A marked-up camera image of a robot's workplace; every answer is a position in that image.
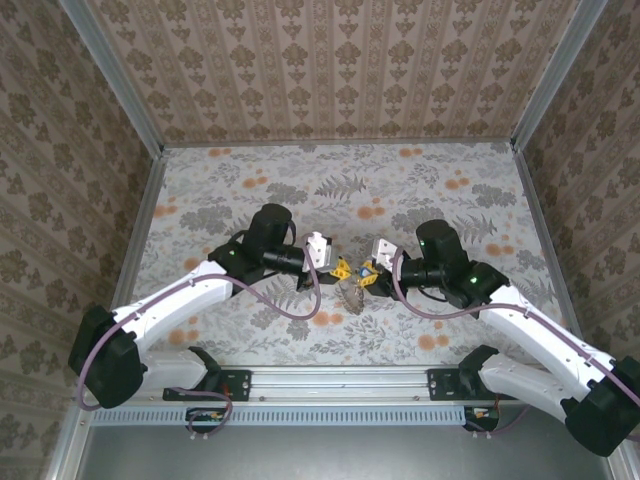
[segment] floral tablecloth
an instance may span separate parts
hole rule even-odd
[[[453,225],[470,258],[510,277],[560,319],[533,220],[506,143],[362,144],[183,148],[168,160],[134,297],[144,297],[193,269],[246,228],[264,203],[289,208],[299,233],[318,230],[352,266],[382,236],[419,254],[415,228],[433,218]],[[311,310],[311,292],[278,275],[258,284],[277,305]],[[222,364],[452,364],[481,343],[528,360],[513,342],[470,316],[428,321],[390,299],[365,295],[350,315],[336,286],[323,285],[322,308],[292,322],[243,293],[184,323],[154,349],[206,348]],[[451,311],[412,292],[433,313]]]

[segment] wallpaper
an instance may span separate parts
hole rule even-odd
[[[525,155],[586,338],[640,353],[640,3],[611,0]]]
[[[506,143],[188,148],[164,155],[168,166],[135,285],[138,299],[191,271],[274,202],[291,210],[299,235],[331,236],[352,268],[367,259],[376,237],[417,256],[415,228],[444,218],[471,258],[496,266],[561,321]],[[298,314],[315,302],[310,291],[295,291],[292,276],[277,275],[257,288]],[[469,316],[427,321],[368,293],[364,311],[351,315],[343,300],[339,285],[323,285],[320,312],[291,321],[244,292],[185,319],[154,348],[198,345],[227,365],[454,364],[481,343],[528,359]],[[432,313],[452,310],[415,292],[409,300]]]
[[[163,141],[508,137],[578,0],[89,0]]]
[[[149,155],[55,1],[0,2],[0,478],[39,478],[83,309],[110,304]]]

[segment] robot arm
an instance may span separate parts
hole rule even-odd
[[[470,261],[457,233],[445,221],[426,222],[416,235],[422,258],[406,254],[399,258],[398,289],[392,279],[396,246],[385,239],[374,243],[372,259],[379,274],[365,288],[374,295],[404,300],[408,288],[437,287],[457,308],[483,306],[472,314],[521,345],[548,372],[482,345],[460,363],[462,384],[470,392],[484,389],[533,405],[564,422],[593,453],[610,455],[640,423],[640,408],[609,377],[637,395],[640,364],[631,357],[616,361],[557,325],[495,268]],[[521,307],[524,313],[502,308],[505,305]]]
[[[290,228],[295,227],[286,208],[265,205],[246,232],[218,247],[180,280],[113,312],[101,306],[92,308],[82,319],[69,366],[81,375],[98,341],[121,323],[86,372],[84,383],[100,406],[121,405],[138,390],[207,389],[207,377],[216,376],[219,367],[204,350],[192,347],[176,353],[149,352],[149,348],[189,315],[230,298],[244,287],[250,288],[264,278],[266,270],[298,275],[299,283],[305,284],[312,268],[309,262],[318,272],[334,268],[337,258],[330,238],[314,232],[307,238],[305,252],[284,244]]]

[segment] purple cable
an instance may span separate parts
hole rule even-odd
[[[447,313],[444,315],[433,315],[430,313],[423,312],[418,310],[413,305],[411,305],[404,294],[402,293],[402,289],[400,288],[400,283],[398,282],[398,262],[400,261],[400,257],[402,256],[403,248],[398,247],[396,250],[396,254],[393,256],[393,261],[391,263],[391,281],[393,282],[393,288],[396,291],[396,295],[400,299],[400,302],[407,307],[407,309],[418,315],[419,317],[426,318],[427,320],[451,320],[452,318],[458,318],[466,314],[481,312],[483,310],[496,310],[496,309],[505,309],[505,310],[513,310],[518,313],[522,313],[528,318],[531,318],[546,328],[549,332],[551,332],[555,337],[557,337],[560,341],[562,341],[565,345],[571,348],[574,352],[576,352],[579,356],[584,358],[586,362],[593,365],[597,370],[599,370],[605,377],[609,378],[620,390],[624,392],[624,394],[629,397],[633,403],[635,403],[638,407],[640,407],[640,398],[633,393],[629,387],[627,387],[618,377],[616,377],[613,373],[611,373],[604,365],[600,362],[591,358],[587,352],[585,352],[579,345],[576,345],[573,341],[563,335],[558,329],[554,328],[549,324],[547,320],[540,317],[534,312],[527,310],[526,308],[520,307],[518,305],[512,305],[509,303],[492,303],[489,305],[479,305],[477,307],[468,308],[466,310],[459,310],[453,313]]]
[[[498,428],[497,430],[494,430],[493,432],[489,432],[489,433],[491,435],[500,435],[502,433],[507,433],[509,430],[515,427],[518,423],[520,423],[520,421],[524,418],[524,416],[527,414],[529,410],[531,410],[531,405],[527,405],[513,420],[513,422],[511,422],[509,425],[505,425],[504,427]]]
[[[212,398],[217,398],[218,400],[223,400],[224,402],[226,402],[226,404],[227,404],[227,413],[222,418],[222,420],[220,420],[220,423],[218,425],[216,425],[216,427],[213,430],[211,430],[210,432],[207,432],[207,435],[214,435],[214,434],[218,433],[220,430],[222,430],[222,427],[224,427],[224,425],[231,418],[231,414],[233,413],[233,402],[226,395],[223,395],[221,393],[216,393],[216,392],[192,392],[191,390],[186,390],[186,389],[180,388],[180,387],[173,387],[173,388],[171,388],[171,390],[176,391],[178,393],[181,393],[183,395],[191,395],[191,396],[194,396],[194,397],[212,397]],[[187,424],[187,428],[189,429],[189,433],[191,433],[191,434],[195,434],[196,433],[193,430],[193,421],[196,419],[196,417],[202,415],[206,411],[207,411],[206,409],[203,409],[203,410],[201,410],[199,412],[193,413],[189,417],[189,423]]]
[[[303,240],[306,241],[309,236],[310,235],[305,235]],[[176,285],[175,287],[167,290],[166,292],[150,300],[149,303],[147,303],[146,305],[143,305],[138,310],[131,312],[129,315],[127,315],[125,318],[120,320],[118,323],[114,324],[109,330],[107,330],[107,332],[102,337],[100,337],[100,340],[96,342],[93,349],[91,349],[91,352],[89,352],[89,355],[87,356],[87,359],[85,360],[84,365],[82,366],[82,370],[80,371],[80,375],[78,376],[78,385],[76,386],[76,391],[75,391],[76,402],[78,404],[78,407],[88,412],[92,412],[100,408],[99,404],[88,405],[85,403],[84,384],[85,384],[85,381],[87,380],[89,369],[91,368],[93,361],[95,360],[96,356],[98,355],[98,352],[104,346],[104,344],[107,343],[109,339],[113,335],[115,335],[115,333],[118,330],[120,330],[122,327],[124,327],[127,323],[133,320],[136,320],[137,318],[140,318],[142,315],[144,315],[144,313],[149,308],[153,307],[154,305],[157,305],[162,300],[170,297],[171,295],[179,292],[184,288],[195,286],[197,283],[204,282],[206,280],[225,280],[227,282],[233,283],[234,285],[246,290],[251,295],[253,295],[258,300],[260,300],[262,303],[264,303],[267,307],[275,310],[277,313],[279,313],[284,317],[290,318],[291,320],[309,320],[310,318],[313,318],[318,313],[318,311],[320,311],[320,302],[322,300],[322,292],[320,291],[320,282],[318,281],[318,274],[316,272],[315,266],[313,265],[313,260],[311,258],[311,255],[309,254],[309,250],[306,248],[303,248],[303,252],[304,252],[305,259],[307,260],[307,264],[309,265],[309,273],[311,274],[311,279],[313,280],[313,291],[316,296],[315,307],[313,308],[313,310],[311,310],[310,313],[308,313],[307,315],[293,315],[289,312],[286,312],[281,308],[277,307],[276,305],[274,305],[261,293],[258,293],[253,287],[250,287],[246,283],[241,282],[236,278],[229,277],[228,275],[224,275],[221,273],[210,273],[207,275],[202,275],[200,277],[194,277],[190,280],[185,281],[184,283],[180,283]]]

